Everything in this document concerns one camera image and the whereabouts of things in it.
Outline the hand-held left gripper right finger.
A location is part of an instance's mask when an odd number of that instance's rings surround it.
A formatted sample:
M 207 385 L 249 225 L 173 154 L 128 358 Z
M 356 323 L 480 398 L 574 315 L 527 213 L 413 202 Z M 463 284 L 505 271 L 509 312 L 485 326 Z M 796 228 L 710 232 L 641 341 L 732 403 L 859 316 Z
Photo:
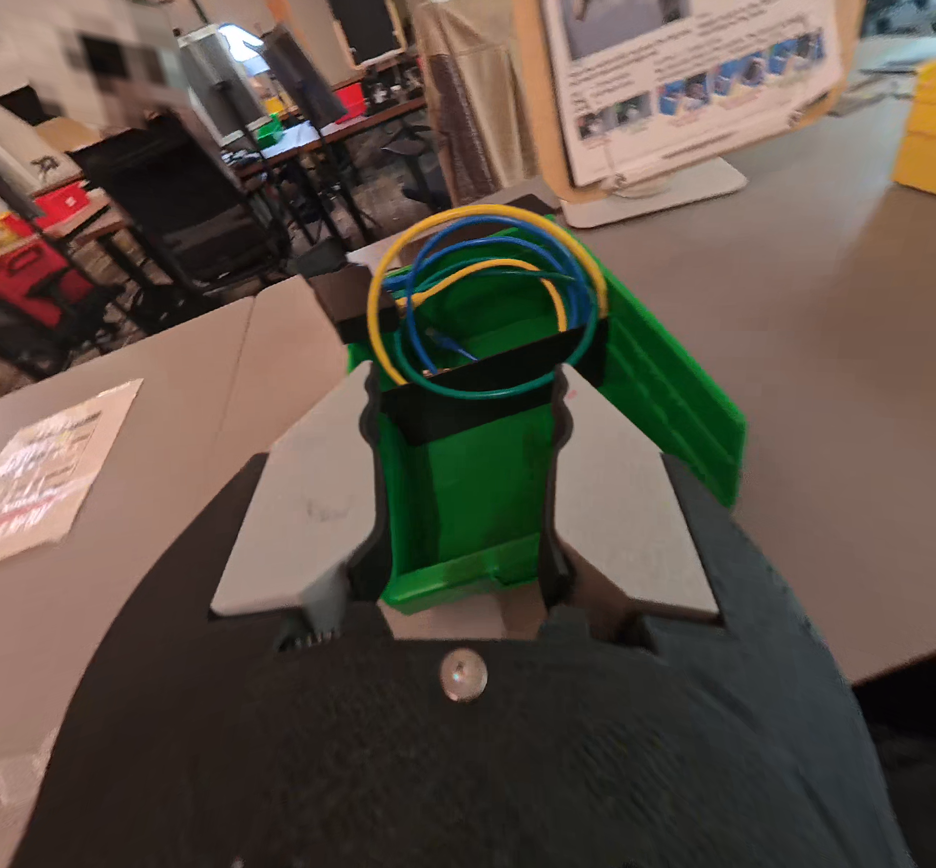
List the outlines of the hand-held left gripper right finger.
M 540 530 L 551 614 L 719 617 L 663 453 L 574 367 L 555 370 Z

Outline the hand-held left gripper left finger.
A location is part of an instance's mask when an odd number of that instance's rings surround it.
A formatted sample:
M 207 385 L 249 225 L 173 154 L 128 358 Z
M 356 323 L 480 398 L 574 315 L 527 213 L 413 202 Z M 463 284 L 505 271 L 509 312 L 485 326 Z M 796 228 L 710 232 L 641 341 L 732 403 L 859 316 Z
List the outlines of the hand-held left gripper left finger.
M 344 617 L 375 604 L 393 568 L 379 454 L 379 373 L 360 364 L 273 443 L 211 608 Z

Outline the green plastic bin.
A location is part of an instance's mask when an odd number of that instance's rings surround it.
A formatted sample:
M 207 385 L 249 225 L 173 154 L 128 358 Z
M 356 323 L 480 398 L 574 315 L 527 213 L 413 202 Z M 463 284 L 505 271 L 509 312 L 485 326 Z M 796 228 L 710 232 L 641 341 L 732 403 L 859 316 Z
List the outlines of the green plastic bin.
M 407 241 L 382 279 L 384 350 L 348 345 L 353 369 L 372 361 L 382 393 L 417 384 L 454 396 L 440 375 L 534 340 L 586 334 L 571 362 L 663 453 L 679 458 L 724 506 L 741 487 L 747 421 L 738 406 L 605 267 L 607 313 L 591 274 L 536 222 L 477 211 Z M 419 371 L 415 383 L 413 371 Z M 384 592 L 411 614 L 469 594 L 535 580 L 554 420 L 547 404 L 441 441 L 409 445 L 381 412 L 379 453 L 390 507 L 393 570 Z

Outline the black network switch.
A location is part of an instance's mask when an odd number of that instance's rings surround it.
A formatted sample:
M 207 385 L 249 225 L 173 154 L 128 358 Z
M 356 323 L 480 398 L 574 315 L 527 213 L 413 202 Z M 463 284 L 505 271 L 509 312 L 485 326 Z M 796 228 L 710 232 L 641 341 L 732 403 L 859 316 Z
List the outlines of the black network switch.
M 345 346 L 368 341 L 368 267 L 347 264 L 330 273 L 306 277 L 306 282 Z

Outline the yellow plastic bin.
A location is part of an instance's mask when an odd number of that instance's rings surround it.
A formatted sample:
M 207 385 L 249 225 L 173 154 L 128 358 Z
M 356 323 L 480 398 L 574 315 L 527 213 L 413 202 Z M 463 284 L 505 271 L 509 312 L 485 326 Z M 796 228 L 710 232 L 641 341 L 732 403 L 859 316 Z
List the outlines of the yellow plastic bin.
M 935 195 L 935 61 L 918 72 L 892 181 Z

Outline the black bin divider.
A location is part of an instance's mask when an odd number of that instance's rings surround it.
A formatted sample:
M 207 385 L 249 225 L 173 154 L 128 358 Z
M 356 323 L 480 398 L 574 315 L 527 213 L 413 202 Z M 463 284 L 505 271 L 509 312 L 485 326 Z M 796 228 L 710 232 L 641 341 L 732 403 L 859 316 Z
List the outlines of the black bin divider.
M 581 326 L 440 375 L 438 382 L 454 396 L 417 384 L 387 389 L 381 413 L 409 445 L 418 446 L 543 406 L 552 397 L 557 367 L 571 362 L 585 334 Z

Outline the laminated paper sheet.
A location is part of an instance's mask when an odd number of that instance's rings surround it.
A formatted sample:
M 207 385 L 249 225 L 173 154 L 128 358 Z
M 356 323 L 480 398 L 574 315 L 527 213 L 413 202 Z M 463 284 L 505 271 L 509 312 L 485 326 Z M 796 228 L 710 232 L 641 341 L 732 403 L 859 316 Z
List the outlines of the laminated paper sheet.
M 111 453 L 143 379 L 18 430 L 1 453 L 1 559 L 69 532 Z

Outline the white stand base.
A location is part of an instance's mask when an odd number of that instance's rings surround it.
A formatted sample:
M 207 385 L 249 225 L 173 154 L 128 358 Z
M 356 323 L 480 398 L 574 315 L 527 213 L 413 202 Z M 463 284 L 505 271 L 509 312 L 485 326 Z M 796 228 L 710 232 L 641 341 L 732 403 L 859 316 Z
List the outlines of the white stand base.
M 630 184 L 616 177 L 600 186 L 596 199 L 562 198 L 560 203 L 566 224 L 587 231 L 730 196 L 747 186 L 742 172 L 724 158 L 716 158 Z

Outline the red plastic crate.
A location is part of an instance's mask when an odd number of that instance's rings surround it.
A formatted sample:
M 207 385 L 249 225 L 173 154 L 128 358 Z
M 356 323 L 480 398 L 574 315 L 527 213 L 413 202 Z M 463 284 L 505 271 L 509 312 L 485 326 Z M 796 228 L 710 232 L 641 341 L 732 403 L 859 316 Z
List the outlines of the red plastic crate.
M 45 328 L 54 329 L 62 323 L 62 306 L 76 308 L 94 290 L 92 281 L 41 239 L 34 238 L 1 255 L 2 305 Z

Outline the black office chair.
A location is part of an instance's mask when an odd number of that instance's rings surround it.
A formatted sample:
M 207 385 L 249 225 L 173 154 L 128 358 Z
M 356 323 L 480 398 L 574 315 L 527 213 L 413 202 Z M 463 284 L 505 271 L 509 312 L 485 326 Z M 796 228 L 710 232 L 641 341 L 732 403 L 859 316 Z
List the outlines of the black office chair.
M 69 152 L 129 220 L 146 255 L 194 297 L 287 277 L 287 224 L 175 114 Z

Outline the grey light panel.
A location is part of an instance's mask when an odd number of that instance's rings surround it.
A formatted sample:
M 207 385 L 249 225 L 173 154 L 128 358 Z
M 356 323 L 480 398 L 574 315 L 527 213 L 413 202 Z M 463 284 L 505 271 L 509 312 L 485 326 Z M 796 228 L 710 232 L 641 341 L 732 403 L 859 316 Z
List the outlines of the grey light panel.
M 217 26 L 176 36 L 195 113 L 222 149 L 259 149 L 266 108 Z

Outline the beige cloth cover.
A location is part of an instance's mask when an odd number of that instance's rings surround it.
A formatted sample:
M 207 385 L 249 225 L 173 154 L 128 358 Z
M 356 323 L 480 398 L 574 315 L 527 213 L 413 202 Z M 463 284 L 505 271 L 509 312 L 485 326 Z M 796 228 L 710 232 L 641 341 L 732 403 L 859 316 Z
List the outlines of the beige cloth cover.
M 538 172 L 512 10 L 512 0 L 428 0 L 415 9 L 429 122 L 456 206 Z

